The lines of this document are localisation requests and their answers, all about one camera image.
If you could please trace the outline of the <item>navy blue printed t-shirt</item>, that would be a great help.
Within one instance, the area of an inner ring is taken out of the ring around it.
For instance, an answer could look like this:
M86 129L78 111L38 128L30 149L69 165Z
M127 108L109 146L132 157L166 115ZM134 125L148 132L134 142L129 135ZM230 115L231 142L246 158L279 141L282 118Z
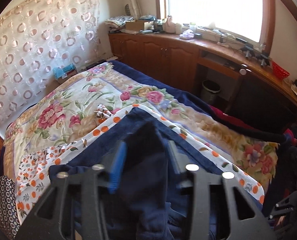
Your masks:
M184 239L187 196L177 193L170 167L168 142L206 172L218 168L182 137L142 109L135 108L67 164L50 168L53 181L60 172L84 173L124 141L127 155L116 193L102 192L108 239ZM75 204L75 232L81 233L80 202Z

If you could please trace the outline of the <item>navy circle pattern cloth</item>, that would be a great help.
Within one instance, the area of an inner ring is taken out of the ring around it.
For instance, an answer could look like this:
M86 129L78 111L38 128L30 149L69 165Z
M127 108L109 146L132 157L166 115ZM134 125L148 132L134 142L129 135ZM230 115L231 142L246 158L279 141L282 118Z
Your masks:
M0 177L0 229L7 239L14 239L19 228L15 184L7 176Z

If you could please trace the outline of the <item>black waste bin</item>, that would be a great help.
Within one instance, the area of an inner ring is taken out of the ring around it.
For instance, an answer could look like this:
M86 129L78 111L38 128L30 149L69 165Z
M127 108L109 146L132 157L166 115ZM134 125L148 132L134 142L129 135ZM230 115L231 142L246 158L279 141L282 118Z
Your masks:
M207 104L212 105L220 93L221 87L219 84L211 81L211 80L204 80L202 82L202 91L200 98Z

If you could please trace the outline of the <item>dark chair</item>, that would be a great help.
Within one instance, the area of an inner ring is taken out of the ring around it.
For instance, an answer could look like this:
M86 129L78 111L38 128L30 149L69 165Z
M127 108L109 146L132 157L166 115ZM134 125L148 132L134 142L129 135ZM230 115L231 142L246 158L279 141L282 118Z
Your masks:
M252 128L281 134L297 123L297 105L248 68L241 76L240 86L228 107L228 115Z

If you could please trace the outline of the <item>floral quilt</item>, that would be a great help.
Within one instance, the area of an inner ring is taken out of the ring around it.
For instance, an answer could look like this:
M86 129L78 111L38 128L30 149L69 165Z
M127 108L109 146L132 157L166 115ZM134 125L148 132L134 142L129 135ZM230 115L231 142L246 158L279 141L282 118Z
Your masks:
M257 131L230 116L219 116L191 93L118 61L71 77L11 123L5 132L0 174L13 179L24 154L68 144L92 131L97 125L98 105L116 113L138 103L204 139L262 185L275 177L278 136Z

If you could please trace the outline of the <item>wooden cabinet desk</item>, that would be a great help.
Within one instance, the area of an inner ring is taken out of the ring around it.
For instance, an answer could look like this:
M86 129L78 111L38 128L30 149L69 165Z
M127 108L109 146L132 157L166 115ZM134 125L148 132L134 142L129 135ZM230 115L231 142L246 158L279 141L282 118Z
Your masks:
M228 105L246 79L268 90L288 115L297 119L297 99L290 87L273 75L268 67L260 67L233 49L224 48L210 41L181 40L173 34L109 34L114 56L130 67L167 85L197 94L200 79L208 70L214 70L235 81Z

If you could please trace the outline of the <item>red basket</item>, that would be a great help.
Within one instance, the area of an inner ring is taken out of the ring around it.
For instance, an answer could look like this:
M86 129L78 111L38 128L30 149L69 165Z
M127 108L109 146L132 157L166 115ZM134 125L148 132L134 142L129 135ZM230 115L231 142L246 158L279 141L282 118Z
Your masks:
M290 73L287 72L285 69L280 67L276 62L272 62L272 67L273 67L273 74L279 79L283 80L287 77L289 77Z

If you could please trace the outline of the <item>teal box by bed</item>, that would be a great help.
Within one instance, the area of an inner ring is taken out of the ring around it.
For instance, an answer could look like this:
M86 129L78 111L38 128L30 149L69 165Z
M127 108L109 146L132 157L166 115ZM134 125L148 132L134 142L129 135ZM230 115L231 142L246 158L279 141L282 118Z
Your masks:
M56 67L53 69L53 75L55 79L59 79L60 77L67 76L67 74L71 71L76 71L76 67L74 64L69 64L65 67Z

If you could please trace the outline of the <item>cardboard box on desk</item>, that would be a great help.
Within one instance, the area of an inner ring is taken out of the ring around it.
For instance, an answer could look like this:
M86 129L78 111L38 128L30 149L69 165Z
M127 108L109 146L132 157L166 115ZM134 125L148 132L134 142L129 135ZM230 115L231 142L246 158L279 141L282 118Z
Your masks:
M125 29L130 31L149 30L154 25L153 21L136 20L133 22L126 22Z

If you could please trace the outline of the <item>white circle pattern curtain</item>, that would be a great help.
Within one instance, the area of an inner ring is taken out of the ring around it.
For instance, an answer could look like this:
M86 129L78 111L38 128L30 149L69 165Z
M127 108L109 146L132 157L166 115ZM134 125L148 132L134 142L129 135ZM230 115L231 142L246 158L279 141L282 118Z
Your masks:
M55 68L98 56L99 0L26 0L0 18L0 124L43 93Z

